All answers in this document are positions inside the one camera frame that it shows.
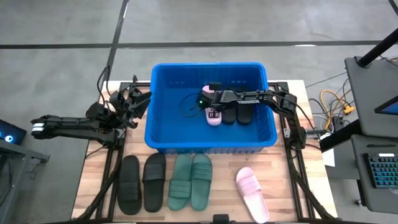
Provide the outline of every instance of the keyboard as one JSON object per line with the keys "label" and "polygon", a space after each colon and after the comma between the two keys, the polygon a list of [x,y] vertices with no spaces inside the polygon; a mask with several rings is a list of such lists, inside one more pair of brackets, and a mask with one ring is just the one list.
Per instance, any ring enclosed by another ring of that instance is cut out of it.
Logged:
{"label": "keyboard", "polygon": [[398,154],[364,154],[372,185],[377,189],[398,189]]}

